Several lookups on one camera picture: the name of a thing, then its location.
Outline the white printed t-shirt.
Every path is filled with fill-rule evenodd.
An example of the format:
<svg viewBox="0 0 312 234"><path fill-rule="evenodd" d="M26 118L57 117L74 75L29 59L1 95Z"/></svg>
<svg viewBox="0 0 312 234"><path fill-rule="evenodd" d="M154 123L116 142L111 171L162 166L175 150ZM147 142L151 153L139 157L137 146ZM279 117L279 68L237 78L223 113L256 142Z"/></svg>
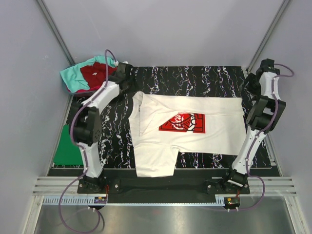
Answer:
<svg viewBox="0 0 312 234"><path fill-rule="evenodd" d="M138 177L172 176L179 153L237 155L246 137L239 97L137 92L129 123Z"/></svg>

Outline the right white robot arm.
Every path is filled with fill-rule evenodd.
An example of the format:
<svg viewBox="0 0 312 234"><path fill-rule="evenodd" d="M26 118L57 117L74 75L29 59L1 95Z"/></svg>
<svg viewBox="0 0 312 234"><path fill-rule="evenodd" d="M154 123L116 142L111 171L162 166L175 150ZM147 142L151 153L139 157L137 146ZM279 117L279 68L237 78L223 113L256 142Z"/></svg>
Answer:
<svg viewBox="0 0 312 234"><path fill-rule="evenodd" d="M247 134L242 148L220 181L226 193L236 193L247 185L254 156L264 138L271 132L286 108L278 92L282 75L273 59L264 59L255 73L250 73L240 85L253 96L253 107L247 115Z"/></svg>

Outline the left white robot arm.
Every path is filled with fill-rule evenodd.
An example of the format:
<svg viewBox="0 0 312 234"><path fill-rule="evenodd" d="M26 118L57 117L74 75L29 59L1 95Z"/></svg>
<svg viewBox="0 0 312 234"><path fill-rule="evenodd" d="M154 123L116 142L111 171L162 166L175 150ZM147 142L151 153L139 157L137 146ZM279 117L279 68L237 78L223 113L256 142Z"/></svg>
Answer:
<svg viewBox="0 0 312 234"><path fill-rule="evenodd" d="M126 93L133 84L133 66L120 62L117 70L105 75L100 88L81 104L75 105L75 114L70 124L70 137L81 153L83 174L79 187L88 192L100 193L105 188L103 166L100 163L98 142L102 134L101 113L106 106L121 94Z"/></svg>

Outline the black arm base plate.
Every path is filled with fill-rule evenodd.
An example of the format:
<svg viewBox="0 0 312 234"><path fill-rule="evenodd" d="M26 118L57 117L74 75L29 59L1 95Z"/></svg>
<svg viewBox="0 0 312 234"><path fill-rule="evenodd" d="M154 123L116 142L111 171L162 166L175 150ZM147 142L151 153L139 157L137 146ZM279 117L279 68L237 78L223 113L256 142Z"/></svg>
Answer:
<svg viewBox="0 0 312 234"><path fill-rule="evenodd" d="M85 176L71 188L78 194L108 193L111 204L216 202L215 195L249 194L245 175L226 169L175 169L165 177L138 177L135 169L104 169L99 178Z"/></svg>

